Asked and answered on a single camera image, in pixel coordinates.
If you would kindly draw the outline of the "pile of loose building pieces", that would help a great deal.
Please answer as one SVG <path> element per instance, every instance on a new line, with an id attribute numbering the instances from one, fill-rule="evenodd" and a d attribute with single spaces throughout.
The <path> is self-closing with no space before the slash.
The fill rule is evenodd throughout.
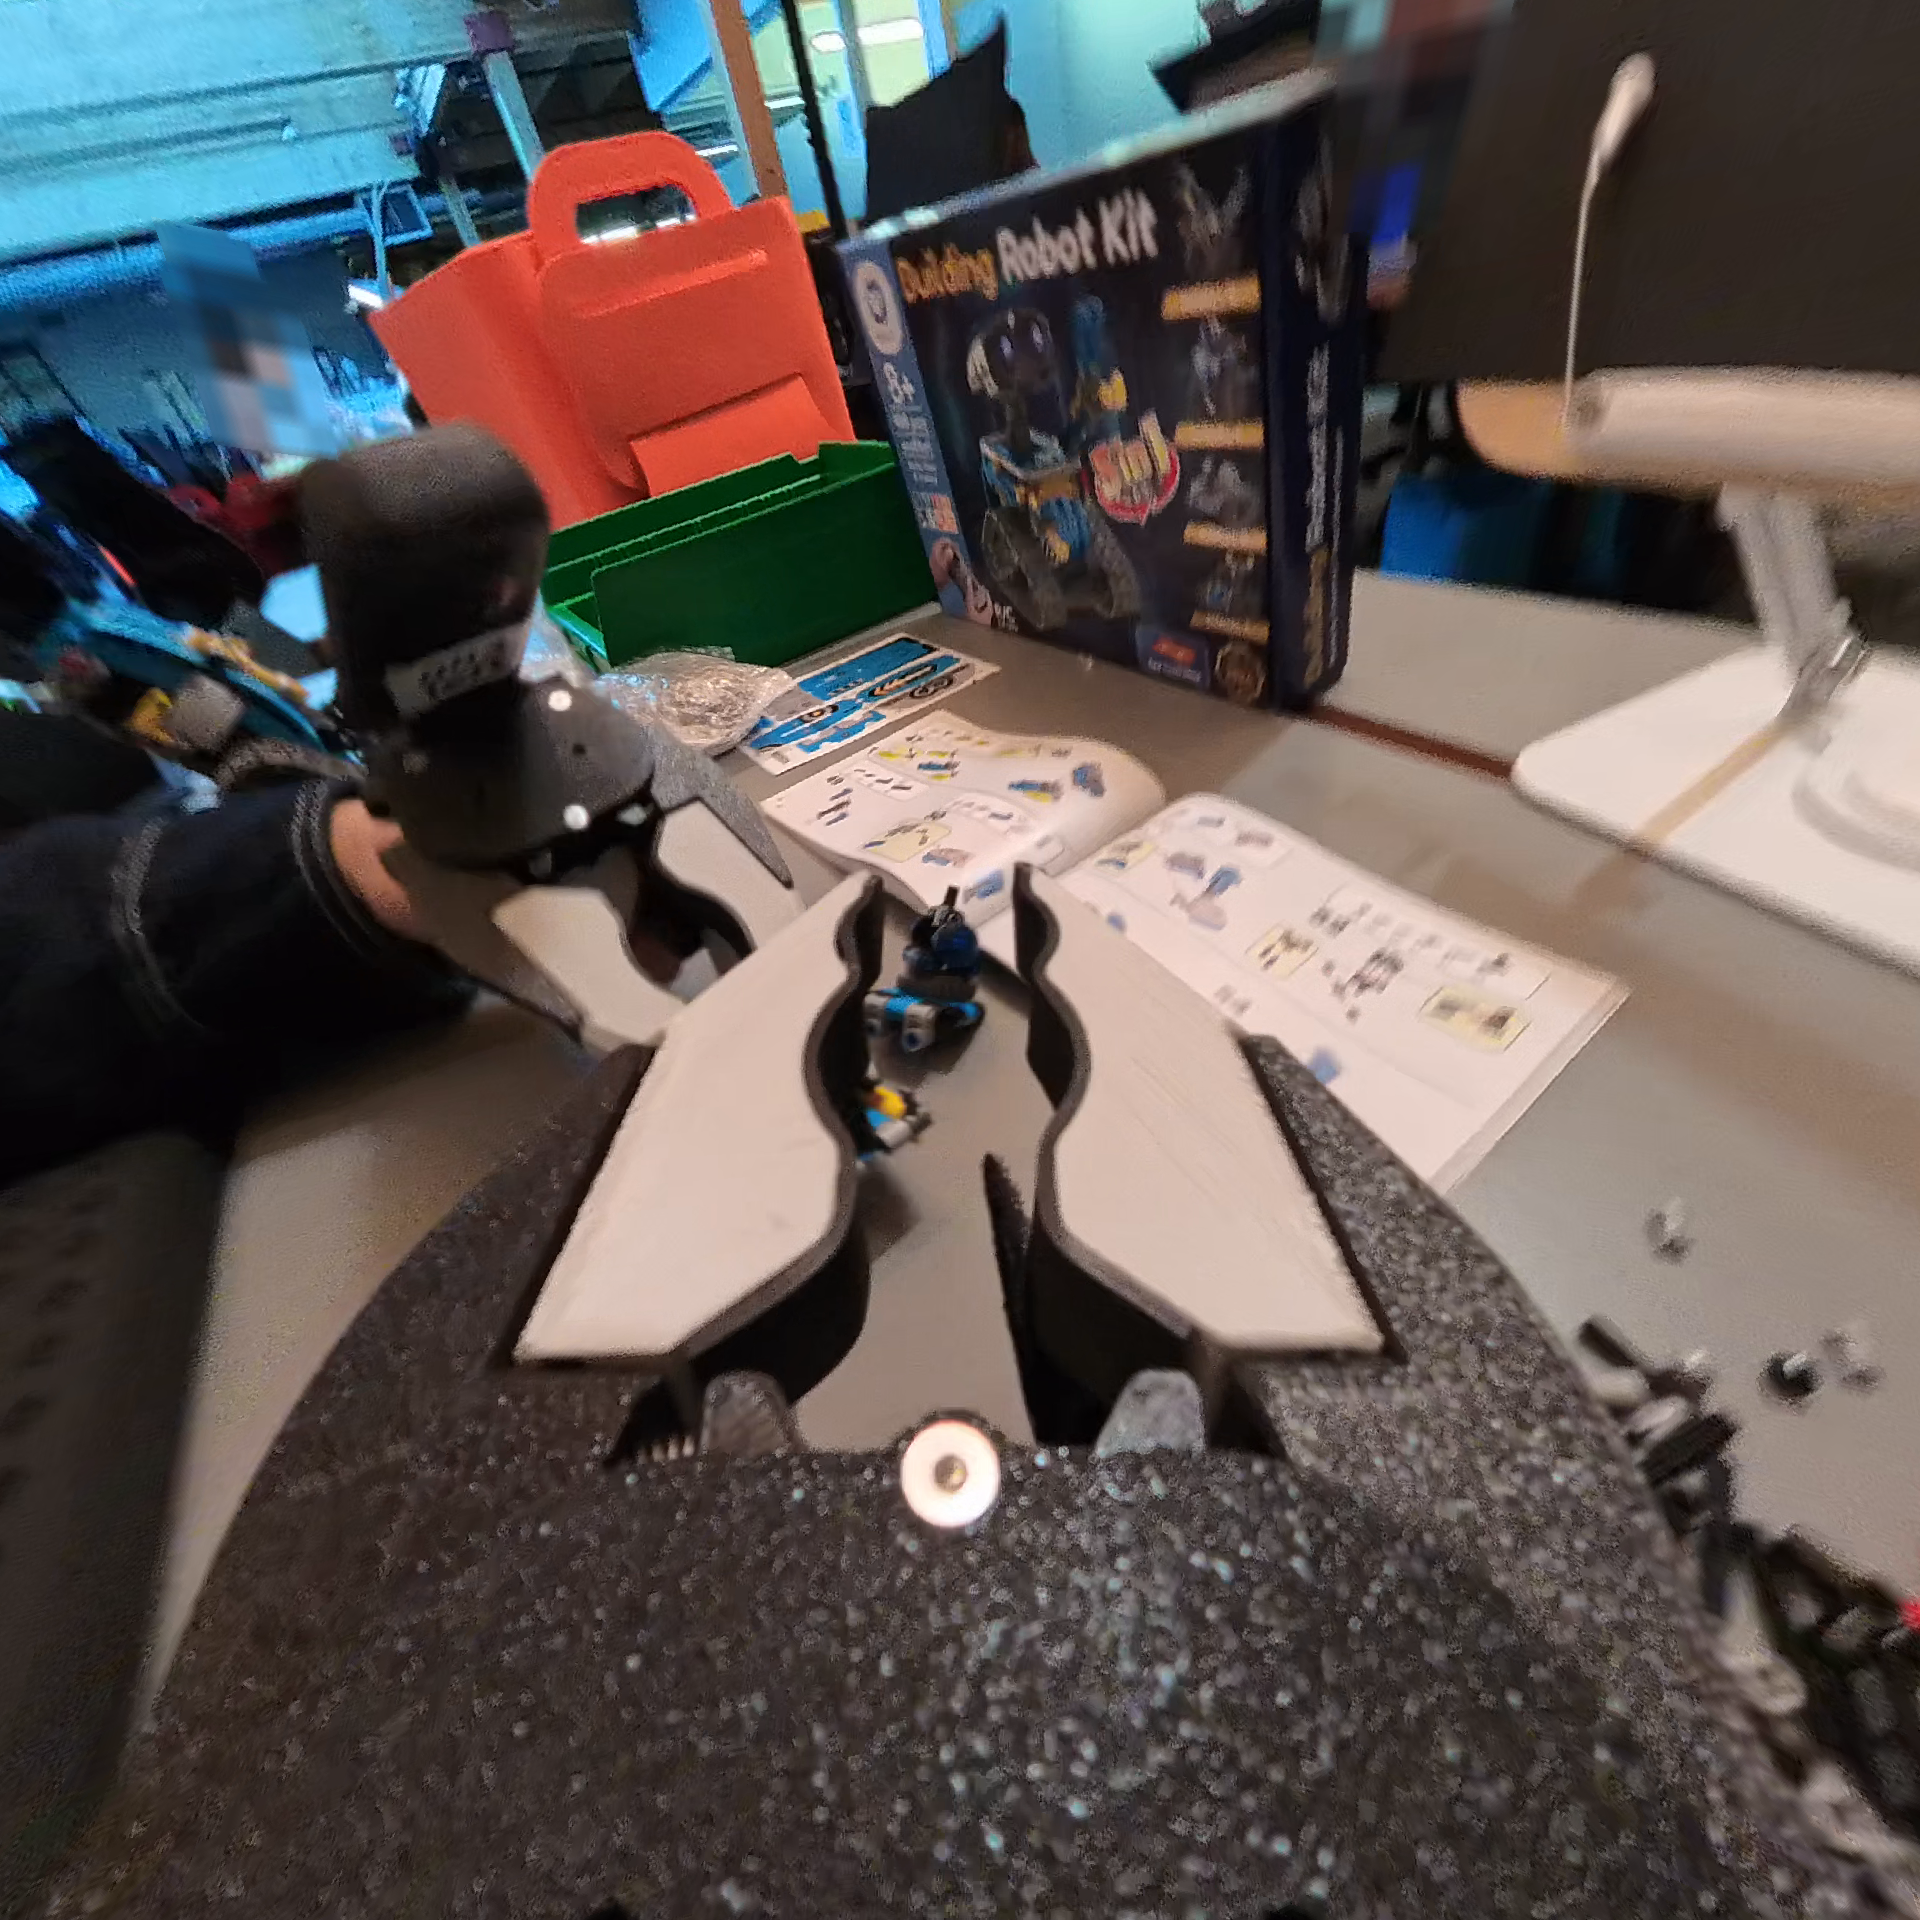
<path id="1" fill-rule="evenodd" d="M 1682 1547 L 1744 1721 L 1873 1916 L 1917 1914 L 1917 1622 L 1894 1590 L 1741 1505 L 1738 1422 L 1703 1350 L 1574 1332 L 1589 1383 Z"/>

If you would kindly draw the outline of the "person's left forearm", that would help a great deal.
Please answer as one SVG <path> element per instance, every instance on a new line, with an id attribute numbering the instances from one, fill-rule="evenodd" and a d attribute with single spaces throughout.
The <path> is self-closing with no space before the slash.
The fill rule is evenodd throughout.
<path id="1" fill-rule="evenodd" d="M 3 1185 L 130 1137 L 226 1137 L 307 1071 L 467 1011 L 449 963 L 352 949 L 335 798 L 358 793 L 270 783 L 3 839 Z"/>

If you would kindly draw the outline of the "clear plastic bag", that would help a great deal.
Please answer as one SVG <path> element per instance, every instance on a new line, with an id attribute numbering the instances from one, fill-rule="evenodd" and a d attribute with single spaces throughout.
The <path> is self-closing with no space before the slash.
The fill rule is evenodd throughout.
<path id="1" fill-rule="evenodd" d="M 615 666 L 595 675 L 591 687 L 625 716 L 717 756 L 737 748 L 800 683 L 776 666 L 743 663 L 729 650 L 690 647 Z"/>

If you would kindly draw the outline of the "blue sticker sheet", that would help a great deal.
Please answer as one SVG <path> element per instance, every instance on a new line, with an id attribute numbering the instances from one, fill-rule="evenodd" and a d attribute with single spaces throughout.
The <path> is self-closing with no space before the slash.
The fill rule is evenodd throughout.
<path id="1" fill-rule="evenodd" d="M 997 663 L 901 631 L 802 671 L 735 753 L 791 777 L 997 675 Z"/>

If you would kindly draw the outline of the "orange felt bag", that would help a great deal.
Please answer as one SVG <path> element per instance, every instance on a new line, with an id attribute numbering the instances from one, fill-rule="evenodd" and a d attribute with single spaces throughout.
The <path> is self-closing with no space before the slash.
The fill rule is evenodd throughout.
<path id="1" fill-rule="evenodd" d="M 425 419 L 502 441 L 557 529 L 855 438 L 792 209 L 733 206 L 665 132 L 551 150 L 520 233 L 370 327 Z"/>

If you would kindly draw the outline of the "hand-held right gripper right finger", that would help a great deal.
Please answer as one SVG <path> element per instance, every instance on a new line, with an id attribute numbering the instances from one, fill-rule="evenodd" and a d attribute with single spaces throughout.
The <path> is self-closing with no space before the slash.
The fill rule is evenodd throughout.
<path id="1" fill-rule="evenodd" d="M 1240 1036 L 1061 879 L 1014 873 L 1049 1103 L 1034 1332 L 1070 1374 L 1381 1356 L 1385 1331 Z"/>

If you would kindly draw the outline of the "person's left hand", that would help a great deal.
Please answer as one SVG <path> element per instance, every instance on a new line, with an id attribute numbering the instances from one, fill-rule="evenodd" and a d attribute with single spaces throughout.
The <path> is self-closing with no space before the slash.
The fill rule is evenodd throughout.
<path id="1" fill-rule="evenodd" d="M 425 938 L 416 900 L 392 868 L 401 850 L 392 818 L 371 814 L 358 798 L 335 798 L 326 812 L 326 854 L 343 894 L 352 949 L 386 967 L 448 972 L 439 946 Z"/>

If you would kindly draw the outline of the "grey desk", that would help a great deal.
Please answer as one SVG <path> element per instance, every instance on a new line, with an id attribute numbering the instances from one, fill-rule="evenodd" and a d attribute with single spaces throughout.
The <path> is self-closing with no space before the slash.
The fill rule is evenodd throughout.
<path id="1" fill-rule="evenodd" d="M 1727 657 L 1738 628 L 1362 574 L 1350 666 L 1305 721 L 918 614 L 993 661 L 951 709 L 1122 746 L 1360 868 L 1627 988 L 1450 1202 L 1567 1337 L 1701 1353 L 1738 1492 L 1915 1594 L 1915 981 L 1527 805 L 1531 741 Z M 259 1108 L 224 1194 L 155 1694 L 255 1467 L 371 1289 L 562 1103 L 584 1059 L 479 1002 Z"/>

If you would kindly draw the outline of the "green plastic bin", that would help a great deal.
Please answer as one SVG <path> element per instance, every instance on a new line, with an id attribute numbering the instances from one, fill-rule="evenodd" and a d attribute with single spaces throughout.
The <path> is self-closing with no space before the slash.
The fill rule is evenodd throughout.
<path id="1" fill-rule="evenodd" d="M 933 581 L 896 455 L 847 441 L 557 531 L 542 598 L 598 668 L 701 650 L 791 666 L 920 607 Z"/>

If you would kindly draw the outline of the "black panel with wooden edge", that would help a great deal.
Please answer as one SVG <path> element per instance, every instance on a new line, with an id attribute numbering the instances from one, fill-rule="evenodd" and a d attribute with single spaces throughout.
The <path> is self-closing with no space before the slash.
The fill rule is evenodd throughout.
<path id="1" fill-rule="evenodd" d="M 1514 5 L 1383 372 L 1503 468 L 1579 468 L 1566 379 L 1917 372 L 1917 5 Z"/>

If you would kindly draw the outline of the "black and blue gear assembly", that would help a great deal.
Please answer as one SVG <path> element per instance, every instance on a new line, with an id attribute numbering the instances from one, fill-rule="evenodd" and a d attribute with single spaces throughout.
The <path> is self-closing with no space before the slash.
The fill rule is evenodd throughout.
<path id="1" fill-rule="evenodd" d="M 866 995 L 867 1037 L 920 1054 L 973 1034 L 985 1017 L 981 967 L 977 938 L 951 884 L 907 931 L 896 983 Z"/>

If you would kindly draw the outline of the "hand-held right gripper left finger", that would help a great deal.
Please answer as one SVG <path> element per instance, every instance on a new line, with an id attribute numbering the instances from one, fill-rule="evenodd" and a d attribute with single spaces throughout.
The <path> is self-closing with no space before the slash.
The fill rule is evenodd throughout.
<path id="1" fill-rule="evenodd" d="M 805 1397 L 853 1350 L 870 1262 L 863 1002 L 883 903 L 841 879 L 672 1022 L 514 1337 L 672 1397 L 757 1371 Z"/>

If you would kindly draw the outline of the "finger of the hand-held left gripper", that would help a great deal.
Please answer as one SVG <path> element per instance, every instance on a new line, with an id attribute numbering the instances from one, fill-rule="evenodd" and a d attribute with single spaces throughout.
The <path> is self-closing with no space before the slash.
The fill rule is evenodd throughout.
<path id="1" fill-rule="evenodd" d="M 727 973 L 805 909 L 757 807 L 737 821 L 705 803 L 639 809 L 639 967 L 648 979 Z"/>
<path id="2" fill-rule="evenodd" d="M 679 999 L 639 965 L 635 873 L 522 884 L 497 900 L 497 997 L 591 1051 L 658 1050 Z"/>

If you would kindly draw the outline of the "blue and yellow toy model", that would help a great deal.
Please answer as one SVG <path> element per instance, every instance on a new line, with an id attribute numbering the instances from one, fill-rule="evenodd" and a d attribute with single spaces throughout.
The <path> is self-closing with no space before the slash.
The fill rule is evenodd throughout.
<path id="1" fill-rule="evenodd" d="M 31 683 L 56 706 L 224 793 L 302 780 L 358 783 L 363 765 L 330 694 L 251 645 L 270 626 L 208 631 L 134 605 L 87 604 L 63 607 L 21 652 Z"/>

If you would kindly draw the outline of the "open instruction booklet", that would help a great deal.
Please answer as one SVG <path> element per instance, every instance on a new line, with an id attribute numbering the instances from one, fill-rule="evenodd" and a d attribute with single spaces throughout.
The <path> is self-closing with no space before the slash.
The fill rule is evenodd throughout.
<path id="1" fill-rule="evenodd" d="M 1134 755 L 937 711 L 775 790 L 762 812 L 901 903 L 949 892 L 1014 963 L 1014 867 L 1279 1042 L 1433 1188 L 1455 1188 L 1600 1034 L 1625 985 L 1479 929 Z"/>

